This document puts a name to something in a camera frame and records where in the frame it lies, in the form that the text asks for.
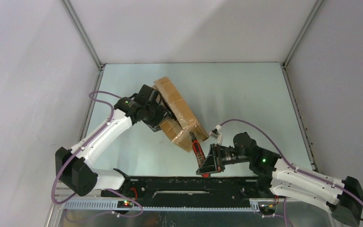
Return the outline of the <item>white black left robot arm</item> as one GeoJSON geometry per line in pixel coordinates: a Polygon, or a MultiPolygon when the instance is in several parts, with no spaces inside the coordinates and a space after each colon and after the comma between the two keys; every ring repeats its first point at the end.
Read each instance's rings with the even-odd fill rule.
{"type": "Polygon", "coordinates": [[[89,135],[71,148],[59,148],[55,153],[56,181],[61,181],[76,195],[85,196],[92,190],[112,191],[119,197],[130,192],[127,175],[120,170],[94,169],[95,161],[122,133],[138,122],[152,131],[172,115],[164,98],[153,87],[143,85],[139,92],[119,98],[110,104],[108,117],[89,135]]]}

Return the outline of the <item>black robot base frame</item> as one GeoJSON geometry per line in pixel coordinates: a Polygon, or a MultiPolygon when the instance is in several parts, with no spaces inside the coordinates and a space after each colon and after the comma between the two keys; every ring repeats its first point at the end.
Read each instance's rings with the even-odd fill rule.
{"type": "Polygon", "coordinates": [[[130,176],[118,190],[96,190],[82,207],[126,211],[264,211],[281,207],[283,196],[261,192],[257,177],[130,176]]]}

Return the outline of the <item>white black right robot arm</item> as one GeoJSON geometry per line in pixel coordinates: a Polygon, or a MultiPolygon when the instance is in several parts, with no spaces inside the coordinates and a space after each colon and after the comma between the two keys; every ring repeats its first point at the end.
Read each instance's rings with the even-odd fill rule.
{"type": "Polygon", "coordinates": [[[234,136],[233,146],[211,144],[196,173],[220,173],[226,165],[245,162],[258,176],[256,192],[260,197],[293,198],[326,211],[342,224],[360,225],[363,189],[356,178],[338,179],[285,162],[280,154],[258,146],[246,132],[234,136]]]}

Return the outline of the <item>brown cardboard express box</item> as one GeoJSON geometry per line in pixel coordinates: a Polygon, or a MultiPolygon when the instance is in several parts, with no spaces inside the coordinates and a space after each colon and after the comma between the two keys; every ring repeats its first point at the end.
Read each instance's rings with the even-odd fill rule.
{"type": "Polygon", "coordinates": [[[199,142],[209,138],[201,122],[195,116],[176,86],[168,77],[154,81],[154,88],[162,95],[164,104],[173,117],[166,117],[159,126],[165,136],[176,146],[186,152],[192,151],[190,133],[194,133],[199,142]]]}

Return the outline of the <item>red black utility knife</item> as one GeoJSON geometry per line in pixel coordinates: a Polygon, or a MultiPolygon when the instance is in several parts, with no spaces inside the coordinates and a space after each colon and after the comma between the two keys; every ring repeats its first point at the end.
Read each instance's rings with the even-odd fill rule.
{"type": "Polygon", "coordinates": [[[205,154],[195,134],[193,132],[189,132],[189,134],[192,142],[192,150],[196,156],[198,167],[201,167],[206,159],[205,154]]]}

